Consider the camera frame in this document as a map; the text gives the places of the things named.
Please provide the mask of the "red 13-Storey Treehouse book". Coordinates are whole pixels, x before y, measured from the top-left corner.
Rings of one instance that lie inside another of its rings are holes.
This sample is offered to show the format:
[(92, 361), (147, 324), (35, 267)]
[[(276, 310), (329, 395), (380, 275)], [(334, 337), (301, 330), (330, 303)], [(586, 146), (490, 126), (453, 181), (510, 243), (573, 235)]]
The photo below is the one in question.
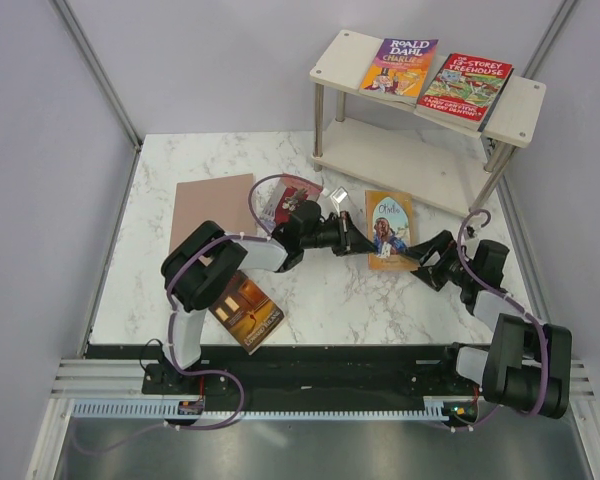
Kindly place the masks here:
[(493, 110), (514, 66), (462, 53), (450, 54), (418, 99), (418, 105), (480, 120)]

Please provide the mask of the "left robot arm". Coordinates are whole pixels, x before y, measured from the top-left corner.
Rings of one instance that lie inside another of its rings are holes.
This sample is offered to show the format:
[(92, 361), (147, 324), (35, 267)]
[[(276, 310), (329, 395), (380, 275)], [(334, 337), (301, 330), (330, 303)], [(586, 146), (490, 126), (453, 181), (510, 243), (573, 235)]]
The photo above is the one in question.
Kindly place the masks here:
[(170, 363), (165, 382), (178, 393), (198, 385), (195, 363), (201, 357), (204, 318), (238, 272), (285, 273), (303, 260), (307, 249), (320, 248), (329, 248), (337, 257), (375, 251), (347, 211), (324, 217), (320, 205), (310, 200), (265, 237), (228, 233), (211, 220), (203, 222), (161, 266), (171, 306), (163, 347)]

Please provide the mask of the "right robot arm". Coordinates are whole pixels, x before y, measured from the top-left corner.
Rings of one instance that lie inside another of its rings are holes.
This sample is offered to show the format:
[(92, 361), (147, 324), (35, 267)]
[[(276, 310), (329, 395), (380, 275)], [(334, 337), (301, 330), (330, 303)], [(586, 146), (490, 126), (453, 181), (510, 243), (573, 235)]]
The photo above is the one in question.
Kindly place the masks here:
[(475, 382), (488, 402), (559, 419), (569, 404), (572, 334), (534, 324), (512, 305), (501, 287), (508, 254), (505, 245), (481, 240), (474, 257), (463, 261), (447, 230), (401, 253), (417, 263), (412, 274), (433, 290), (457, 286), (467, 311), (493, 332), (486, 350), (457, 348), (456, 359), (438, 368), (440, 386), (457, 394)]

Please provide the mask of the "orange Othello book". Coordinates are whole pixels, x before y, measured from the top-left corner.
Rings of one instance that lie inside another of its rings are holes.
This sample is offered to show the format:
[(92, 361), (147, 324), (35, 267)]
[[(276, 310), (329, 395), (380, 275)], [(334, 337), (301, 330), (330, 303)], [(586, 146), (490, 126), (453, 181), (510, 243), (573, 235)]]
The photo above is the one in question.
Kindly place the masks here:
[(417, 262), (406, 256), (417, 243), (417, 228), (408, 193), (380, 190), (365, 191), (368, 238), (375, 250), (368, 266), (378, 271), (414, 271)]

